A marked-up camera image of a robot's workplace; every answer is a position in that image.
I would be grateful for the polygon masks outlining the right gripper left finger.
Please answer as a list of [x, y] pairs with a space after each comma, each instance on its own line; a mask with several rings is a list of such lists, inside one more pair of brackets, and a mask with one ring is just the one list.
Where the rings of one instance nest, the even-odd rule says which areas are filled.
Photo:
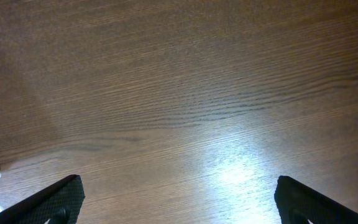
[[68, 175], [0, 212], [0, 224], [76, 224], [85, 199], [81, 177]]

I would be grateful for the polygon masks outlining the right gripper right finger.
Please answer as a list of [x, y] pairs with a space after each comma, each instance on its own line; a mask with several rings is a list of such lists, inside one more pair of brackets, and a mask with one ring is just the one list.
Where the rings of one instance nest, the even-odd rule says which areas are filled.
[[358, 224], [358, 213], [281, 175], [274, 194], [282, 224]]

